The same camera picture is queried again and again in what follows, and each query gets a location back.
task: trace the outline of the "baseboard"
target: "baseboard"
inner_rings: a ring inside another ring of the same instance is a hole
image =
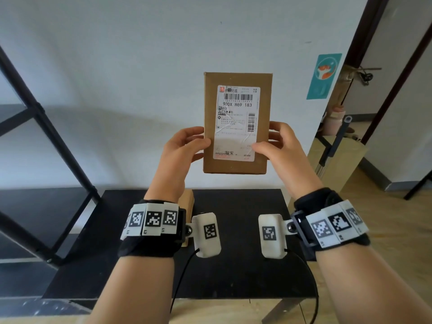
[[[411,190],[418,181],[392,182],[381,171],[376,168],[369,160],[363,158],[359,163],[359,168],[378,185],[381,190],[390,191],[407,191]],[[423,185],[422,189],[432,189],[432,182],[429,181]]]
[[[371,122],[376,114],[348,114],[353,118],[352,122]]]

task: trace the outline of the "horizontal barcode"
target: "horizontal barcode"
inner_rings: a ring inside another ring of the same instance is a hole
[[[250,112],[247,115],[247,118],[248,118],[248,120],[247,120],[247,127],[248,127],[247,131],[248,132],[254,132],[255,131],[255,113],[251,113]]]
[[[253,94],[225,93],[225,100],[252,101]]]

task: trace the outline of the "finger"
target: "finger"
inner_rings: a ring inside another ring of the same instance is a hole
[[[195,139],[203,139],[203,138],[204,138],[203,135],[193,135],[193,136],[187,137],[185,142],[189,143],[189,142],[191,142],[191,141],[193,141]]]
[[[208,148],[211,144],[210,139],[195,139],[188,144],[184,146],[185,149],[187,149],[189,152],[191,152],[193,155],[197,153],[200,150],[204,150],[205,148]]]
[[[289,145],[297,141],[293,129],[287,123],[270,121],[269,127],[271,130],[278,131],[286,144]]]
[[[274,158],[280,150],[275,147],[273,144],[269,142],[258,142],[252,144],[252,149],[255,152],[261,153],[262,155],[266,156],[270,160]]]
[[[282,136],[279,132],[269,132],[269,140],[282,141]]]
[[[186,140],[187,137],[193,135],[199,135],[202,133],[204,133],[204,127],[202,126],[188,127],[179,130],[176,134],[174,134],[174,136],[170,139],[170,141],[176,143],[182,143]]]
[[[280,141],[269,141],[270,144],[274,145],[275,147],[277,147],[278,149],[282,149],[283,148],[283,143]]]
[[[199,159],[201,159],[202,157],[204,157],[204,153],[200,152],[200,153],[196,153],[192,156],[192,161],[191,162],[195,162]]]

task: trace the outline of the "circular picture on sticker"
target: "circular picture on sticker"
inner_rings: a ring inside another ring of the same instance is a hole
[[[337,64],[336,59],[332,57],[322,59],[315,70],[315,76],[317,79],[330,78],[338,68]]]

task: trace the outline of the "black chair leg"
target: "black chair leg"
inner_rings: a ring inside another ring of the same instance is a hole
[[[403,198],[405,200],[409,200],[413,197],[413,195],[415,195],[418,190],[420,190],[424,184],[426,184],[426,182],[428,180],[432,180],[432,171],[429,172],[429,174],[427,174],[426,176],[423,177],[423,179],[421,181],[419,181],[416,186],[414,186],[408,193],[406,196],[404,196]]]

